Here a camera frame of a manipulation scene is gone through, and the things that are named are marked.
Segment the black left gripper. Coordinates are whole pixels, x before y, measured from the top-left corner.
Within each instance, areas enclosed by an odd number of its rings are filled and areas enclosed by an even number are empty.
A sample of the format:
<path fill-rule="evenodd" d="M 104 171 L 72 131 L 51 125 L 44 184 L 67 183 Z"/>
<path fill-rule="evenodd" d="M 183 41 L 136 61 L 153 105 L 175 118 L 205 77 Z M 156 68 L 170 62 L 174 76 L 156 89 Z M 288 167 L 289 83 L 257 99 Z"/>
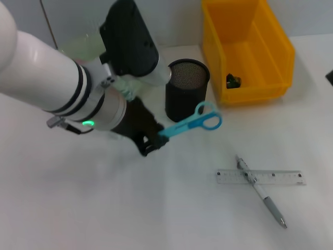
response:
<path fill-rule="evenodd" d="M 140 154 L 146 157 L 169 141 L 167 136 L 158 133 L 163 129 L 164 126 L 155 120 L 142 100 L 136 97 L 131 102 L 126 102 L 125 115 L 111 131 L 131 139 Z"/>

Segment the translucent green fruit plate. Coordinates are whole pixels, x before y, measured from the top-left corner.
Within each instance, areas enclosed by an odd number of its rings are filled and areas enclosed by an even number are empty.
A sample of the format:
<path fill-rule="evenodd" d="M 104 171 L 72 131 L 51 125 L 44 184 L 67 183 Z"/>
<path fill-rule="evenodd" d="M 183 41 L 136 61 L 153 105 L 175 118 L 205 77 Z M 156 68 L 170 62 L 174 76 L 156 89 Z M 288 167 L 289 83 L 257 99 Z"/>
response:
<path fill-rule="evenodd" d="M 73 39 L 60 45 L 58 50 L 78 63 L 92 61 L 106 51 L 99 33 L 86 34 Z"/>

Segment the blue teal scissors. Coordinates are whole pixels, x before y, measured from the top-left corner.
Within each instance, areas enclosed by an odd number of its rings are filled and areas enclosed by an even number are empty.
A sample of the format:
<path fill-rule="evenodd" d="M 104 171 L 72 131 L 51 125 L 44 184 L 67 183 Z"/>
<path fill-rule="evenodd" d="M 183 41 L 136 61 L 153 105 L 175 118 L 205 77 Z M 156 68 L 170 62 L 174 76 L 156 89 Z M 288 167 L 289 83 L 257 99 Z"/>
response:
<path fill-rule="evenodd" d="M 200 114 L 199 110 L 206 106 L 210 107 L 211 111 Z M 212 118 L 218 118 L 217 124 L 212 127 L 205 125 L 205 122 Z M 203 128 L 204 130 L 212 131 L 219 128 L 222 125 L 222 121 L 223 121 L 222 116 L 217 111 L 216 106 L 212 102 L 203 101 L 196 106 L 195 112 L 191 116 L 176 123 L 173 126 L 170 126 L 162 131 L 159 131 L 158 134 L 160 136 L 171 138 L 173 136 L 176 136 L 178 134 L 184 133 L 186 131 L 195 128 Z"/>

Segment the clear plastic ruler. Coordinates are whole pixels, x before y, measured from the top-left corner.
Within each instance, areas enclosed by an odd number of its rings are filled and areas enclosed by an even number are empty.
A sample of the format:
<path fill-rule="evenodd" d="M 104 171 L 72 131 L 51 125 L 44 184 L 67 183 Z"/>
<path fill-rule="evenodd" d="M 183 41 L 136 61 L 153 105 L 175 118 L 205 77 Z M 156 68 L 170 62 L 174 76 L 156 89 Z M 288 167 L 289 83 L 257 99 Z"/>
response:
<path fill-rule="evenodd" d="M 218 170 L 219 184 L 306 185 L 301 171 Z"/>

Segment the white grey pen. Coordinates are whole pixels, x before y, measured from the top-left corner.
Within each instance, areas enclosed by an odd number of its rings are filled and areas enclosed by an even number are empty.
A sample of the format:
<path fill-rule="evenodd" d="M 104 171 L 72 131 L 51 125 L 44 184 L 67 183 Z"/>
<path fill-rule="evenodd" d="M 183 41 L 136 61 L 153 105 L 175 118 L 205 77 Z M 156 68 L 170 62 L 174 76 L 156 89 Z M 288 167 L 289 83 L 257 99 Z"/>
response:
<path fill-rule="evenodd" d="M 254 190 L 257 192 L 257 194 L 263 201 L 264 205 L 273 215 L 274 219 L 278 222 L 278 224 L 282 228 L 284 228 L 284 229 L 288 228 L 282 213 L 279 211 L 279 209 L 276 207 L 273 200 L 267 195 L 267 193 L 264 191 L 264 189 L 260 185 L 257 184 L 257 178 L 254 177 L 253 174 L 250 173 L 251 169 L 247 166 L 247 164 L 244 162 L 244 160 L 242 158 L 240 158 L 238 155 L 236 155 L 235 158 L 237 161 L 237 169 L 243 171 L 242 175 L 248 181 L 248 183 L 254 188 Z"/>

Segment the black mesh pen holder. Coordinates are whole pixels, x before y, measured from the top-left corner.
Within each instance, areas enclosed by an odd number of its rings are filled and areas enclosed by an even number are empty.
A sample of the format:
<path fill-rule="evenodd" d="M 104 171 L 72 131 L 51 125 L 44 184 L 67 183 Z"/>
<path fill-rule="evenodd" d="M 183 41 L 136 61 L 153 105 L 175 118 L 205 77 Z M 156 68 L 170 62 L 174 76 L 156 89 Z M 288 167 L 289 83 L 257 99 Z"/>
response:
<path fill-rule="evenodd" d="M 171 78 L 165 86 L 165 112 L 179 122 L 193 115 L 196 106 L 205 101 L 209 69 L 194 59 L 179 59 L 169 64 Z"/>

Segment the yellow plastic bin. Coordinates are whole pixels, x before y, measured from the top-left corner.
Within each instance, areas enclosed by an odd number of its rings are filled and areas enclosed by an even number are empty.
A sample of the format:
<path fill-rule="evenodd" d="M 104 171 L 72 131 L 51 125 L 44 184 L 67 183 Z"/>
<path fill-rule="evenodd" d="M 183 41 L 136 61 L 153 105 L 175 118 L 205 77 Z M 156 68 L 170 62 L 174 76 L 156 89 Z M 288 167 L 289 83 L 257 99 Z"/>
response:
<path fill-rule="evenodd" d="M 202 0 L 203 54 L 216 101 L 270 101 L 292 86 L 295 50 L 267 0 Z M 226 76 L 241 87 L 226 88 Z"/>

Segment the green plastic wrapper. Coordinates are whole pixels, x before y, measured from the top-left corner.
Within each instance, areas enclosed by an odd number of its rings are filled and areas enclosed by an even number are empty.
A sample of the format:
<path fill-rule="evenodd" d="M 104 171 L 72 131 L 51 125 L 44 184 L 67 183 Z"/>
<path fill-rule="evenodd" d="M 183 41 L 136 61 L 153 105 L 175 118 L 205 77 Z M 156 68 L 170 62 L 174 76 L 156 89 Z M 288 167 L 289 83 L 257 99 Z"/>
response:
<path fill-rule="evenodd" d="M 233 76 L 231 73 L 229 73 L 226 76 L 226 88 L 227 89 L 236 89 L 241 87 L 241 78 Z"/>

